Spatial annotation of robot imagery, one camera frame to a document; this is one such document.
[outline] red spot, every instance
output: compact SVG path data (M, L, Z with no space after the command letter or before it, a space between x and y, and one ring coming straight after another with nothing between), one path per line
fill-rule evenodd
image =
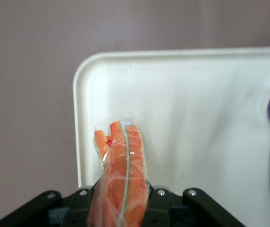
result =
M111 140L108 140L107 142L106 142L106 144L108 145L108 146L112 146L112 141Z

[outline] black object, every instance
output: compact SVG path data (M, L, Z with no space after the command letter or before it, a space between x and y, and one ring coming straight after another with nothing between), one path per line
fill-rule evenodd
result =
M183 196L152 186L150 191L142 227L244 227L201 189ZM66 198L44 192L0 220L0 227L86 227L93 193L94 187Z

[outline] mauve background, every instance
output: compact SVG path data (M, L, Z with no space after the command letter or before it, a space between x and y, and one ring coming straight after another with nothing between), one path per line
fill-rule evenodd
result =
M72 82L97 52L270 46L270 0L0 0L0 218L77 190Z

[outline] clear plastic wrap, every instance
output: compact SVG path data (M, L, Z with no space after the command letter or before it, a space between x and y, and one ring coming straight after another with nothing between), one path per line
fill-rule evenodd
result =
M95 187L87 225L140 227L149 195L141 135L126 120L112 123L110 129L110 136L95 131L104 173Z

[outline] plastic bag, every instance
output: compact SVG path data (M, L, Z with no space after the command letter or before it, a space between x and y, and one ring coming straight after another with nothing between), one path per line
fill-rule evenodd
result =
M95 131L104 173L95 187L87 225L140 227L149 195L141 135L126 120L112 123L110 129L110 136Z

